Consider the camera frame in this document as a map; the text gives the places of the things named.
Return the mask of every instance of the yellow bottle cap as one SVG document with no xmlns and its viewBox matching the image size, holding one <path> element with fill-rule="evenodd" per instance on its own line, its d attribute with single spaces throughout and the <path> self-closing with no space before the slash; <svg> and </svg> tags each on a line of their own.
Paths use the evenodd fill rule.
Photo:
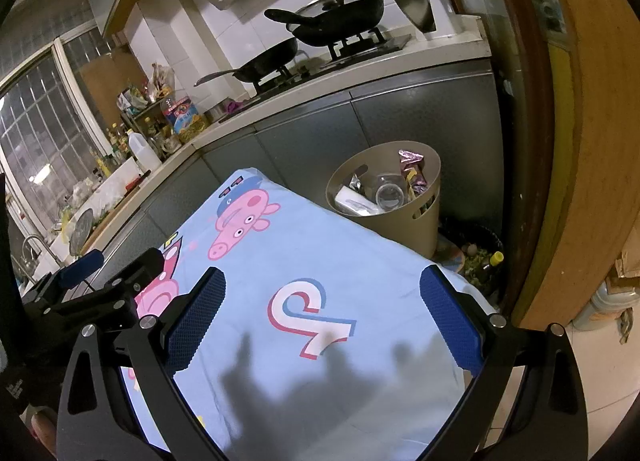
<svg viewBox="0 0 640 461">
<path fill-rule="evenodd" d="M 504 260 L 504 254 L 501 251 L 496 251 L 489 259 L 489 263 L 495 267 Z"/>
</svg>

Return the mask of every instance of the light blue fabric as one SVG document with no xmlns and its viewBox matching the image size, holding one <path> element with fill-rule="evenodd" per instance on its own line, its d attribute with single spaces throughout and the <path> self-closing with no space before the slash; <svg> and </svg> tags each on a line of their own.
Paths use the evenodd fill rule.
<svg viewBox="0 0 640 461">
<path fill-rule="evenodd" d="M 241 239 L 220 244 L 235 220 Z M 232 174 L 163 249 L 180 238 L 172 276 L 179 293 L 209 266 L 226 276 L 225 301 L 191 365 L 174 379 L 229 459 L 420 455 L 463 394 L 462 371 L 420 298 L 420 273 L 431 261 L 255 169 Z M 461 277 L 444 273 L 492 312 Z M 322 348 L 334 339 L 342 341 Z M 126 381 L 148 439 L 164 446 L 142 395 Z"/>
</svg>

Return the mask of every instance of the wok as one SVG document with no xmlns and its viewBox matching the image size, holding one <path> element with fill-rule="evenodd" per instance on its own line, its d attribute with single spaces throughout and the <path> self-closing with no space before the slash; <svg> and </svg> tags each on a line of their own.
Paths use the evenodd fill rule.
<svg viewBox="0 0 640 461">
<path fill-rule="evenodd" d="M 226 71 L 218 71 L 208 75 L 204 75 L 194 86 L 204 84 L 209 80 L 213 80 L 222 75 L 233 73 L 233 76 L 241 82 L 258 83 L 268 74 L 284 67 L 290 62 L 298 52 L 298 40 L 295 37 L 288 38 L 283 42 L 276 44 L 272 48 L 260 53 L 260 55 L 252 58 L 244 66 L 237 69 L 227 69 Z"/>
<path fill-rule="evenodd" d="M 317 0 L 295 13 L 270 8 L 264 15 L 286 23 L 294 37 L 305 44 L 329 46 L 372 30 L 384 11 L 384 0 Z"/>
</svg>

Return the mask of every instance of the gray cabinet door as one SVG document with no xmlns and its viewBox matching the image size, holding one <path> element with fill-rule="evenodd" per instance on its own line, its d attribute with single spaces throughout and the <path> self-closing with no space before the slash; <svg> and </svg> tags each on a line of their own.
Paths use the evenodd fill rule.
<svg viewBox="0 0 640 461">
<path fill-rule="evenodd" d="M 313 104 L 276 115 L 276 124 L 271 127 L 256 124 L 257 137 L 287 187 L 328 208 L 324 190 L 329 178 L 344 161 L 368 145 L 348 100 L 318 110 L 312 109 Z"/>
<path fill-rule="evenodd" d="M 488 60 L 406 73 L 351 93 L 372 146 L 415 140 L 440 155 L 443 215 L 500 232 L 502 129 Z"/>
<path fill-rule="evenodd" d="M 192 156 L 155 190 L 142 205 L 166 237 L 196 212 L 220 186 L 209 167 Z"/>
<path fill-rule="evenodd" d="M 286 186 L 252 128 L 244 136 L 230 138 L 230 141 L 222 142 L 222 145 L 217 144 L 215 142 L 212 146 L 203 148 L 202 153 L 204 161 L 219 181 L 225 181 L 239 168 L 255 167 L 271 181 Z"/>
</svg>

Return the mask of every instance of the beige trash can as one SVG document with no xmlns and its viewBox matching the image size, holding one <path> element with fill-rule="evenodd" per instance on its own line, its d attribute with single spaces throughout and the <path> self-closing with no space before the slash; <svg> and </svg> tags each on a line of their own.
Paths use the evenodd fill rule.
<svg viewBox="0 0 640 461">
<path fill-rule="evenodd" d="M 402 207 L 375 216 L 351 216 L 342 213 L 335 205 L 334 199 L 342 186 L 348 185 L 353 173 L 363 165 L 367 171 L 360 174 L 364 184 L 372 184 L 379 174 L 400 173 L 400 157 L 398 151 L 419 152 L 424 156 L 422 174 L 428 188 L 412 202 Z M 420 213 L 420 207 L 431 198 L 433 203 L 426 212 Z M 436 249 L 438 240 L 438 213 L 440 211 L 440 157 L 438 153 L 425 144 L 418 142 L 388 142 L 359 152 L 344 162 L 334 172 L 326 187 L 326 200 L 329 206 L 343 217 L 377 232 L 401 245 L 411 248 L 420 255 L 430 258 Z"/>
</svg>

